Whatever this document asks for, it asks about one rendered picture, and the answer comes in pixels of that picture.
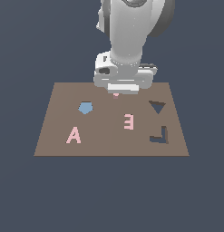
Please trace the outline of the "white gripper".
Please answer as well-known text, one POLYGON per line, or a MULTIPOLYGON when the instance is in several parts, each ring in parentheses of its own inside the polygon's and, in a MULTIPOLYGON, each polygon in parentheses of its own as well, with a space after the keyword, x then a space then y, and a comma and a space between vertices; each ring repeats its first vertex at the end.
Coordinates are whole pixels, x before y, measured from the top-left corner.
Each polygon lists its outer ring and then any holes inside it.
POLYGON ((108 93, 137 94, 140 89, 151 87, 158 68, 153 63, 120 64, 109 52, 99 53, 95 60, 93 82, 108 93))

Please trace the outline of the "blue pentagon block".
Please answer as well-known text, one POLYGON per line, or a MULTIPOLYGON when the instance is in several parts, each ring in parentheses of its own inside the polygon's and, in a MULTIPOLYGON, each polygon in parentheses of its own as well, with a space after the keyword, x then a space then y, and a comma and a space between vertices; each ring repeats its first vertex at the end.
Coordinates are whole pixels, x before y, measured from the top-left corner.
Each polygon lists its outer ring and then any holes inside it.
POLYGON ((80 106, 78 107, 78 111, 82 114, 87 114, 93 110, 93 105, 90 101, 82 101, 80 106))

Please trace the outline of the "pink letter E block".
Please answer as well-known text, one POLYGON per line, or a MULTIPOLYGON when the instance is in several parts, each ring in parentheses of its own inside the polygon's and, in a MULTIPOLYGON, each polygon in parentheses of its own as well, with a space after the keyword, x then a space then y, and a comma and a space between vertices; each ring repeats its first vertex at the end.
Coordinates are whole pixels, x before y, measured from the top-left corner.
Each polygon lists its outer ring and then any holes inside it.
POLYGON ((133 130, 134 128, 134 117, 132 114, 125 114, 124 115, 125 121, 124 121, 124 129, 125 130, 133 130))

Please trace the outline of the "brown slotted board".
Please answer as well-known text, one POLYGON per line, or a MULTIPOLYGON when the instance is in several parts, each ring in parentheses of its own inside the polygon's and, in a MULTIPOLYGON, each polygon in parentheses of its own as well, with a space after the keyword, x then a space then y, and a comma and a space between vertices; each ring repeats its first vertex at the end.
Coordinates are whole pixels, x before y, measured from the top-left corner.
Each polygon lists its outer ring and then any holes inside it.
POLYGON ((187 157, 189 153, 166 82, 118 99, 91 82, 57 82, 34 155, 187 157), (93 110, 82 114, 81 102, 91 102, 93 110), (125 114, 133 115, 133 130, 124 129, 125 114), (80 144, 66 143, 73 127, 78 128, 80 144))

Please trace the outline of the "pink letter A block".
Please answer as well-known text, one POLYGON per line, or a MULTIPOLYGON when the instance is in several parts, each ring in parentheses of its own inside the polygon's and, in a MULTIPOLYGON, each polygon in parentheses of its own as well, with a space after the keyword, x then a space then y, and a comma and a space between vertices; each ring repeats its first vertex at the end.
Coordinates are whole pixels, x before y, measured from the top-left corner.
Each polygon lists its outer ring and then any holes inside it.
POLYGON ((76 140, 77 144, 81 143, 81 138, 77 127, 73 127, 68 139, 66 140, 66 143, 69 144, 72 140, 76 140))

